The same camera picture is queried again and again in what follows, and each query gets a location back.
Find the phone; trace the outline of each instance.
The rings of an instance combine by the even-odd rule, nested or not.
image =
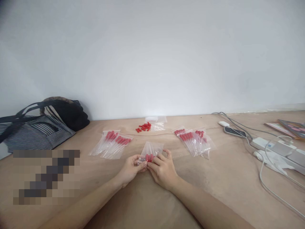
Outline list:
[[[224,128],[224,132],[226,134],[230,134],[230,135],[233,135],[233,136],[236,136],[236,137],[240,137],[240,138],[246,138],[247,137],[245,132],[243,132],[241,130],[232,129],[230,127],[225,127]]]

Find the forearm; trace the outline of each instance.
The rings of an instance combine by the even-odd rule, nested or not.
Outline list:
[[[170,191],[181,200],[205,229],[253,228],[225,204],[182,178],[179,178]]]
[[[90,219],[121,189],[122,184],[115,178],[97,188],[77,203],[64,209],[42,225],[41,229],[84,228]]]

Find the bag handle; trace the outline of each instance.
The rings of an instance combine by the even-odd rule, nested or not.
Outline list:
[[[37,104],[36,107],[32,107],[32,108],[29,108],[24,114],[23,112],[26,110],[26,108],[30,107],[30,106],[33,106]],[[44,107],[46,106],[49,106],[49,105],[52,105],[52,101],[45,101],[45,102],[36,102],[36,103],[32,103],[31,105],[28,105],[26,108],[23,108],[21,111],[19,111],[17,114],[16,114],[16,117],[17,118],[21,118],[21,117],[24,117],[26,115],[26,113],[32,111],[32,110],[36,110],[36,109],[44,109]]]
[[[37,119],[37,118],[42,116],[41,115],[41,116],[25,118],[24,116],[26,115],[26,113],[28,113],[28,112],[30,112],[32,110],[36,110],[36,109],[48,106],[50,103],[51,103],[50,101],[32,103],[31,105],[27,106],[26,108],[23,108],[16,115],[0,118],[0,123],[5,123],[5,122],[11,122],[12,123],[0,135],[0,143],[2,143],[6,138],[8,138],[8,136],[14,131],[14,129],[16,129],[17,127],[22,126],[24,122],[32,121],[32,120],[35,120],[35,119]],[[37,104],[37,106],[27,109],[28,107],[33,106],[35,104]]]

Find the clear plastic bag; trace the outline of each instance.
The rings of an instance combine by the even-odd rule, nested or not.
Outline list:
[[[102,132],[102,137],[96,146],[89,153],[90,156],[96,156],[107,150],[111,145],[111,142],[116,138],[121,130],[104,130]]]
[[[116,138],[111,141],[109,147],[105,150],[101,157],[106,159],[120,159],[124,151],[124,147],[133,139],[132,136],[118,133]]]
[[[200,155],[197,149],[197,144],[200,141],[200,137],[197,134],[195,134],[195,132],[192,129],[181,131],[176,135],[178,138],[181,139],[181,141],[183,142],[183,144],[186,146],[186,148],[193,157]]]
[[[198,154],[206,159],[210,159],[210,151],[216,148],[215,144],[213,143],[212,139],[206,133],[205,128],[199,128],[194,130],[195,134],[197,134],[200,139],[197,143],[198,146]]]
[[[164,123],[167,122],[166,116],[149,116],[145,118],[145,123],[151,124],[150,131],[165,130]]]
[[[153,158],[162,153],[164,144],[157,142],[146,142],[138,159],[138,165],[144,161],[152,162]]]
[[[184,126],[181,125],[181,126],[178,126],[178,127],[175,128],[175,129],[172,129],[171,132],[177,136],[179,133],[184,132],[185,129],[186,129],[186,128],[185,128]]]

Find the striped bag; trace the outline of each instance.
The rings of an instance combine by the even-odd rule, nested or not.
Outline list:
[[[48,106],[48,102],[33,103],[25,113],[0,118],[0,143],[4,142],[8,152],[14,149],[54,149],[75,134],[61,121],[49,115],[30,116],[27,112]]]

